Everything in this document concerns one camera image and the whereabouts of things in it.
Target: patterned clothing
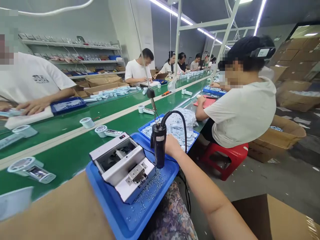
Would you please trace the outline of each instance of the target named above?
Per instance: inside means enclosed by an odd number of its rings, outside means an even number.
[[[146,227],[151,230],[149,240],[198,239],[175,181],[170,185]]]

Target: metal shelf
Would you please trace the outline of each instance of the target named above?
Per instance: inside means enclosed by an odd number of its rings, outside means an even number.
[[[45,42],[36,40],[21,40],[26,45],[45,45],[45,46],[55,46],[55,47],[77,47],[77,48],[94,48],[94,49],[108,49],[108,50],[120,50],[119,47],[104,47],[104,46],[87,46],[83,44],[73,44],[73,43],[61,43],[61,42]]]
[[[100,74],[91,74],[91,75],[81,75],[81,76],[72,76],[72,77],[69,77],[70,79],[78,79],[78,78],[85,78],[87,76],[96,76],[96,75],[108,75],[108,74],[122,74],[122,73],[126,73],[126,72],[112,72],[112,73],[100,73]]]
[[[114,61],[114,60],[106,60],[106,61],[78,61],[76,63],[67,63],[65,61],[49,61],[52,64],[78,64],[78,63],[123,63],[123,61]]]

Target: red plastic stool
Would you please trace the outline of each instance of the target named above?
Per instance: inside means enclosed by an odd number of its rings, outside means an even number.
[[[226,169],[222,169],[215,162],[210,160],[210,156],[214,152],[224,153],[231,159],[231,163]],[[243,162],[243,160],[247,157],[247,155],[248,155],[247,143],[241,144],[233,148],[224,148],[218,144],[210,143],[209,146],[207,147],[205,154],[201,158],[201,161],[206,162],[207,164],[209,164],[210,166],[214,167],[219,172],[221,172],[221,180],[225,181],[231,175],[231,173],[233,173],[233,171]]]

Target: white t-shirt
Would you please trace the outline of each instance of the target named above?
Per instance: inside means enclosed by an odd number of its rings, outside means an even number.
[[[273,82],[254,82],[233,88],[204,109],[215,121],[213,138],[223,147],[232,148],[251,142],[270,127],[276,112],[276,87]]]
[[[0,71],[0,95],[17,103],[50,96],[76,84],[47,60],[14,53],[14,64]]]
[[[196,61],[193,61],[193,62],[190,64],[190,70],[191,70],[191,71],[198,70],[198,67],[199,67],[199,63],[196,63]]]
[[[152,78],[149,66],[147,66],[146,69],[148,74],[147,79]],[[140,65],[135,59],[127,63],[125,80],[127,80],[128,78],[145,78],[145,77],[146,77],[146,72],[144,70],[144,67]],[[138,82],[138,83],[135,83],[135,85],[145,84],[145,83],[146,82]]]
[[[176,65],[174,64],[173,65],[173,71],[175,72],[176,71]],[[171,65],[168,63],[168,62],[166,62],[164,65],[163,65],[163,67],[162,67],[162,69],[159,71],[159,73],[167,73],[167,72],[171,72]],[[180,68],[180,66],[179,66],[179,64],[178,64],[178,72],[177,72],[177,74],[180,74],[182,72],[182,70],[181,70],[181,68]]]

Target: blue tray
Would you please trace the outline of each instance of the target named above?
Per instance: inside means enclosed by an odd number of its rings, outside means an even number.
[[[161,115],[160,115],[159,117],[157,117],[156,119],[159,119],[159,118],[162,118],[162,117],[164,117],[164,114],[161,114]],[[142,129],[146,128],[147,126],[150,126],[150,124],[153,123],[153,122],[154,122],[154,120],[152,120],[152,121],[148,122],[147,124],[143,125],[141,128],[138,128],[138,131],[140,132],[140,134],[142,134],[142,135],[148,140],[149,148],[150,148],[150,138],[142,132]],[[193,144],[195,143],[195,141],[196,141],[197,138],[199,137],[199,133],[198,133],[198,132],[196,132],[196,131],[193,131],[193,132],[197,134],[197,137],[194,139],[194,142],[193,142],[192,145],[189,147],[189,150],[191,149],[191,147],[193,146]],[[167,158],[167,159],[170,159],[171,161],[175,161],[175,162],[176,162],[176,160],[175,160],[173,157],[171,157],[171,156],[169,156],[169,155],[167,155],[167,154],[166,154],[166,158]]]
[[[205,88],[203,88],[203,92],[211,93],[211,94],[217,95],[217,96],[223,96],[223,95],[225,95],[225,93],[221,93],[221,92],[217,92],[217,91],[212,91],[212,90],[208,90],[208,89],[205,89]]]
[[[161,85],[164,85],[164,84],[167,84],[168,83],[168,81],[166,81],[166,80],[162,80],[162,79],[155,79],[155,80],[153,80],[154,82],[159,82]]]
[[[75,106],[60,110],[60,111],[57,111],[55,109],[55,107],[53,106],[53,105],[55,105],[57,103],[70,102],[70,101],[73,101],[73,100],[80,100],[82,103],[79,104],[79,105],[75,105]],[[72,97],[72,98],[63,99],[63,100],[60,100],[60,101],[57,101],[57,102],[53,102],[53,103],[50,104],[50,107],[51,107],[51,111],[52,111],[53,115],[56,116],[56,115],[59,115],[59,114],[71,112],[71,111],[76,110],[78,108],[85,107],[86,105],[87,104],[85,103],[85,101],[81,97]]]
[[[150,151],[148,141],[139,133],[133,133],[131,137],[135,142],[140,144],[141,147]],[[145,151],[145,154],[150,161],[154,161],[154,155],[147,151]],[[151,199],[149,202],[145,196],[149,192],[153,193],[154,190],[156,190],[157,185],[142,194],[142,196],[138,196],[134,203],[129,205],[123,203],[118,192],[112,186],[104,182],[97,167],[92,161],[87,165],[86,173],[88,179],[116,239],[138,239],[176,177],[179,171],[179,165],[171,161],[165,161],[164,168],[159,169],[159,171],[163,177],[164,183],[155,198]],[[140,202],[143,202],[144,204],[144,211],[141,210],[142,207],[140,206]]]

